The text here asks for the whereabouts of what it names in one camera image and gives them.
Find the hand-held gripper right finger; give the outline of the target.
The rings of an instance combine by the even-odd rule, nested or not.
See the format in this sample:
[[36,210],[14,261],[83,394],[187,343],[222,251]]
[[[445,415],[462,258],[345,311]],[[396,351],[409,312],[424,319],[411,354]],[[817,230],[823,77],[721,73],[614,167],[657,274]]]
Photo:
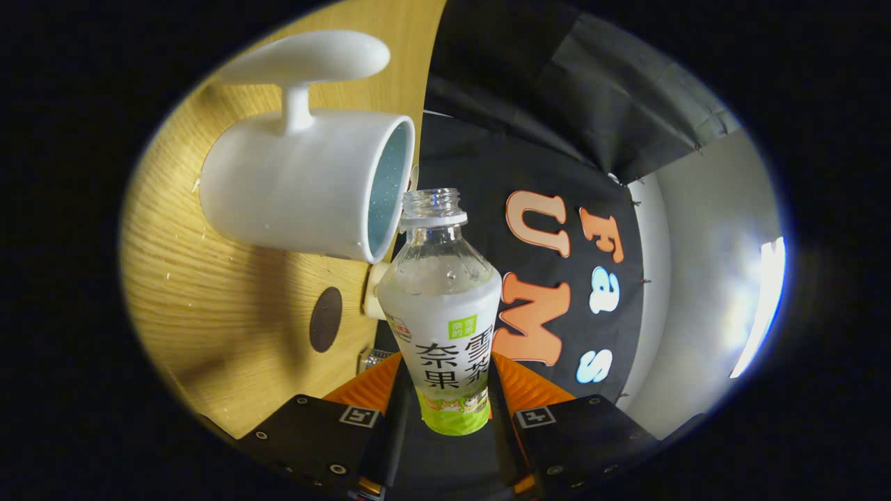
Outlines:
[[500,354],[491,406],[500,470],[516,497],[602,497],[660,448],[608,397],[574,397]]

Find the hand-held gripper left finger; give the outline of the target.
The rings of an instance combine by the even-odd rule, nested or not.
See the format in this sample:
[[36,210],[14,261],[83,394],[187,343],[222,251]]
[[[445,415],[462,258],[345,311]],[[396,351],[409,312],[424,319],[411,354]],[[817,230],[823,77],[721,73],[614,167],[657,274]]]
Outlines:
[[403,358],[392,354],[325,397],[293,396],[237,447],[311,500],[383,500],[399,462],[409,388]]

